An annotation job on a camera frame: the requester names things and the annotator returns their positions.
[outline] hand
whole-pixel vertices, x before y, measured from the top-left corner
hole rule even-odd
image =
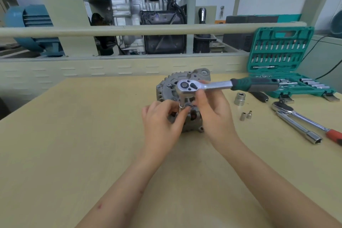
[[[149,156],[157,157],[161,161],[171,151],[179,139],[186,116],[190,107],[183,109],[174,123],[170,123],[168,116],[172,112],[179,111],[179,102],[165,100],[154,101],[142,110],[142,118],[145,129],[144,151]]]
[[[215,149],[226,141],[239,139],[236,133],[229,103],[221,90],[199,89],[196,92],[197,105],[203,119],[203,129]]]

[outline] metal bracket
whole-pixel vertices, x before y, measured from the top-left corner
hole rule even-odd
[[[294,100],[289,97],[289,95],[280,95],[279,100],[283,101],[285,104],[293,104]]]
[[[333,95],[333,93],[325,93],[325,94],[322,95],[322,97],[324,97],[329,102],[339,102],[340,101],[340,99],[335,97]]]

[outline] green ratchet handle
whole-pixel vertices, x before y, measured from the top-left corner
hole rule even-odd
[[[271,92],[279,88],[277,79],[264,77],[245,77],[243,79],[231,79],[231,90],[241,90],[245,92]]]

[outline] yellow tabletop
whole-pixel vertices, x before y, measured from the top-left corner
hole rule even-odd
[[[244,76],[218,74],[212,80]],[[74,227],[142,147],[141,108],[156,99],[156,85],[164,77],[67,79],[1,120],[0,227]],[[261,103],[247,93],[245,105],[238,107],[236,92],[224,93],[243,142],[342,222],[342,147],[327,138],[320,145],[309,143],[271,110],[275,99]],[[292,98],[297,112],[342,131],[342,102]],[[250,110],[252,119],[239,121]],[[152,178],[132,227],[271,223],[204,134],[191,132],[181,135]]]

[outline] alternator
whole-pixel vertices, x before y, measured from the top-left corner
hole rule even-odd
[[[176,84],[182,79],[193,80],[207,80],[210,81],[210,70],[202,68],[194,71],[176,72],[166,77],[159,85],[157,85],[157,100],[164,101],[166,99],[179,101],[180,98],[175,89]],[[194,101],[194,97],[186,98],[185,104],[191,106],[190,113],[188,114],[182,132],[198,130],[203,132],[202,117],[199,109],[196,106],[192,106],[191,102]],[[169,121],[174,122],[176,119],[176,113],[169,116]]]

